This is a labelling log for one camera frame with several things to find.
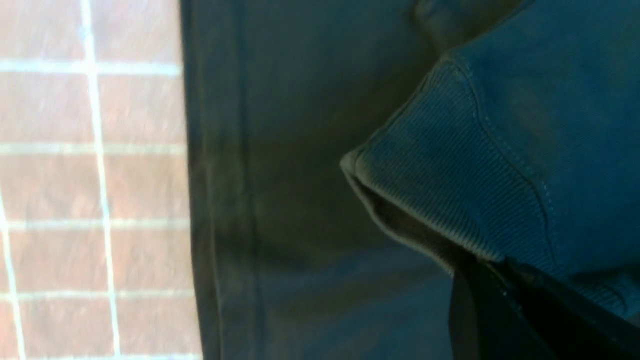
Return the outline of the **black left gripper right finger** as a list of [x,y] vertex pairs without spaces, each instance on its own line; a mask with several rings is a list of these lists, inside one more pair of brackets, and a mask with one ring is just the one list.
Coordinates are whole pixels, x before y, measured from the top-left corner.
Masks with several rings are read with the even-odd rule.
[[539,269],[493,265],[521,312],[560,360],[638,360],[639,328]]

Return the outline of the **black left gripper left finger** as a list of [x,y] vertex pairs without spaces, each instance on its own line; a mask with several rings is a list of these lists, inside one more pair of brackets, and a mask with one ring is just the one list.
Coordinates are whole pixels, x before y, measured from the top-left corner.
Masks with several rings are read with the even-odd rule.
[[473,261],[455,271],[448,329],[455,360],[554,360],[503,280]]

